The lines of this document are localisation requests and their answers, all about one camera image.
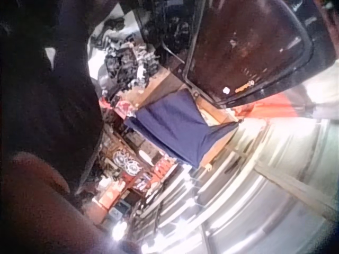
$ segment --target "open car door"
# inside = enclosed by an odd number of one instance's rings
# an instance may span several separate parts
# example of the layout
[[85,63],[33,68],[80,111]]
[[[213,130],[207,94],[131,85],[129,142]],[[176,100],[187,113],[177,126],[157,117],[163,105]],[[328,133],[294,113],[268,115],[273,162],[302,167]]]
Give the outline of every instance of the open car door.
[[335,61],[312,1],[195,1],[191,29],[183,79],[218,108],[299,85]]

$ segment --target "white object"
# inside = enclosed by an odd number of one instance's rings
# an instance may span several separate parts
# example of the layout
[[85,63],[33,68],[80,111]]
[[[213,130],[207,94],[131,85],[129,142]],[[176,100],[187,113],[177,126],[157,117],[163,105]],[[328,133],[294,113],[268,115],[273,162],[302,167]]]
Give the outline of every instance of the white object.
[[125,235],[127,229],[127,222],[118,222],[118,224],[112,230],[112,237],[115,241],[120,241]]
[[222,92],[224,94],[229,94],[229,92],[231,92],[231,90],[227,86],[225,86],[225,88],[222,90]]
[[194,184],[192,184],[192,182],[189,181],[189,182],[186,182],[186,183],[185,183],[185,187],[186,187],[186,189],[191,189],[191,188],[194,187]]
[[189,199],[186,200],[186,204],[189,206],[189,207],[193,207],[195,205],[195,201],[194,201],[194,198],[191,197]]

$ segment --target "metal frame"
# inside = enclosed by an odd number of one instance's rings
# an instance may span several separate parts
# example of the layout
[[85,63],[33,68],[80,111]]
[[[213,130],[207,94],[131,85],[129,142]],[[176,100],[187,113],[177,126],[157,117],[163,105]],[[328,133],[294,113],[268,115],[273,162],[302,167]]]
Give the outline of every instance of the metal frame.
[[223,100],[223,101],[219,101],[219,102],[215,102],[209,95],[207,95],[203,90],[201,90],[200,88],[198,88],[193,82],[191,82],[188,79],[188,74],[189,74],[189,70],[191,67],[191,62],[193,59],[193,55],[194,55],[194,51],[195,51],[195,45],[197,43],[197,39],[198,39],[198,35],[199,35],[199,29],[201,26],[201,21],[203,18],[203,13],[204,13],[204,9],[206,6],[206,1],[207,0],[202,0],[202,1],[198,1],[201,5],[197,6],[197,11],[199,13],[199,15],[196,16],[197,20],[197,27],[195,28],[193,26],[193,31],[192,31],[192,42],[191,42],[191,46],[189,49],[189,53],[188,53],[188,57],[186,60],[186,65],[185,68],[183,70],[183,79],[184,81],[190,85],[194,90],[198,91],[201,95],[203,95],[203,97],[212,105],[217,106],[218,108],[224,108],[226,107],[227,103],[230,103],[236,99],[240,99],[240,98],[244,98],[252,93],[255,93],[256,91],[267,87],[269,85],[272,85],[272,83],[277,82],[281,79],[283,79],[284,77],[288,76],[289,74],[293,73],[294,71],[296,71],[297,69],[301,68],[302,66],[304,66],[305,64],[307,64],[307,62],[309,61],[309,59],[312,56],[312,52],[313,52],[313,43],[311,41],[311,38],[309,36],[309,34],[307,33],[307,31],[305,30],[304,26],[300,23],[300,21],[298,20],[298,18],[295,16],[295,14],[293,13],[293,11],[288,7],[288,5],[283,2],[283,1],[277,1],[277,3],[279,5],[281,5],[281,9],[285,10],[287,15],[291,17],[292,22],[294,23],[294,25],[296,26],[298,32],[300,33],[301,39],[304,42],[304,51],[302,53],[302,56],[300,58],[298,58],[294,64],[293,67],[290,68],[286,68],[283,71],[279,72],[277,75],[275,75],[274,77],[272,77],[270,80],[268,81],[263,81],[260,82],[258,85],[256,85],[253,89],[247,89],[244,92],[242,92],[240,95],[235,94],[233,96],[230,96],[229,98]]

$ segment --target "dark clothing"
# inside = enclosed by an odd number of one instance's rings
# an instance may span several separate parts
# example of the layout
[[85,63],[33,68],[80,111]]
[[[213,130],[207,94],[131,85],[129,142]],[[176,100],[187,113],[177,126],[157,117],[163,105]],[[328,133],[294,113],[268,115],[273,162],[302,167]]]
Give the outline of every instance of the dark clothing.
[[[49,30],[58,40],[47,40],[46,27],[22,15],[2,34],[2,156],[33,153],[74,191],[94,162],[103,122],[88,73],[84,10],[77,1],[63,4],[72,11],[60,12],[59,25]],[[54,70],[44,51],[50,46],[56,49]]]

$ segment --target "garage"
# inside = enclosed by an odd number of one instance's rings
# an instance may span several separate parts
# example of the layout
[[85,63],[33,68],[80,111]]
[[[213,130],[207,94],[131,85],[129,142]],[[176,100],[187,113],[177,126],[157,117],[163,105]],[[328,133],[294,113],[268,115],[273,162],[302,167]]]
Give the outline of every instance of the garage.
[[334,3],[11,7],[1,22],[2,160],[12,169],[2,186],[4,225],[22,246],[331,253]]

